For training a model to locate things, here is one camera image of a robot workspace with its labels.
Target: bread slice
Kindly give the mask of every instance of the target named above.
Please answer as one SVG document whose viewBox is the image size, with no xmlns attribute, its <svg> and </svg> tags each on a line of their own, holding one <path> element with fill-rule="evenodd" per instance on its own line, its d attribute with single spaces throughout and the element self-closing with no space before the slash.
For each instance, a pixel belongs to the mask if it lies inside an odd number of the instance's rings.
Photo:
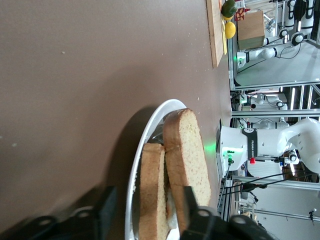
<svg viewBox="0 0 320 240">
<path fill-rule="evenodd" d="M 169 232 L 165 194 L 165 148 L 143 146 L 140 171 L 140 240 L 165 240 Z"/>
<path fill-rule="evenodd" d="M 192 186 L 198 205 L 208 206 L 211 187 L 198 121 L 188 108 L 170 113 L 164 121 L 163 143 L 180 234 L 188 227 L 184 186 Z"/>
</svg>

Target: cutting board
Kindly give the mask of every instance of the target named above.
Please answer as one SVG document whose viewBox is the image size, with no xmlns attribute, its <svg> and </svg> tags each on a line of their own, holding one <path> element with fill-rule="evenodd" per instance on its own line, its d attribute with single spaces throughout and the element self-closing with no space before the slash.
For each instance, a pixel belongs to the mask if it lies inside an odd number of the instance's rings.
<svg viewBox="0 0 320 240">
<path fill-rule="evenodd" d="M 206 0 L 206 7 L 209 23 L 212 66 L 216 68 L 218 67 L 224 54 L 222 19 L 219 0 Z"/>
</svg>

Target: avocado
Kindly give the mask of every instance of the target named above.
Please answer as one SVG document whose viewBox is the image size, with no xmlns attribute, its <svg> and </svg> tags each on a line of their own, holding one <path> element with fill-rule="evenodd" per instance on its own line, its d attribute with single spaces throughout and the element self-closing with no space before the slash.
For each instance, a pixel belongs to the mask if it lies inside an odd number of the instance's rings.
<svg viewBox="0 0 320 240">
<path fill-rule="evenodd" d="M 236 14 L 238 8 L 236 7 L 235 0 L 227 0 L 222 5 L 221 13 L 226 18 L 231 18 L 233 15 Z"/>
</svg>

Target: white plate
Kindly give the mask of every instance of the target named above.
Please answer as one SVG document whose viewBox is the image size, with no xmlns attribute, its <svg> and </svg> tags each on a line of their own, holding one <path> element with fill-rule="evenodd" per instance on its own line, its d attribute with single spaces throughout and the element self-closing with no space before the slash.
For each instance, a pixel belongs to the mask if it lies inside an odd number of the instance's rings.
<svg viewBox="0 0 320 240">
<path fill-rule="evenodd" d="M 155 132 L 158 125 L 163 123 L 163 118 L 169 113 L 185 109 L 186 106 L 177 99 L 170 99 L 162 103 L 152 114 L 145 129 L 142 133 L 140 142 L 138 144 L 133 165 L 130 173 L 125 208 L 125 240 L 138 240 L 139 232 L 139 211 L 140 211 L 140 197 L 139 197 L 139 182 L 140 182 L 140 157 L 145 143 Z M 173 229 L 168 235 L 167 240 L 179 239 L 179 230 Z"/>
</svg>

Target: yellow lemon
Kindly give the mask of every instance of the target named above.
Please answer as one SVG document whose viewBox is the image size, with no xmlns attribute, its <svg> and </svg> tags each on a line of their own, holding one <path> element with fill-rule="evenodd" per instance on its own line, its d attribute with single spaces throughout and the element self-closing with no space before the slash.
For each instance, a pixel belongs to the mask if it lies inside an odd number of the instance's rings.
<svg viewBox="0 0 320 240">
<path fill-rule="evenodd" d="M 225 37 L 231 39 L 236 34 L 236 25 L 232 21 L 225 24 Z"/>
<path fill-rule="evenodd" d="M 233 17 L 234 17 L 234 16 L 231 16 L 231 17 L 225 17 L 225 16 L 223 16 L 223 19 L 224 19 L 225 21 L 229 21 L 229 20 L 231 20 Z"/>
</svg>

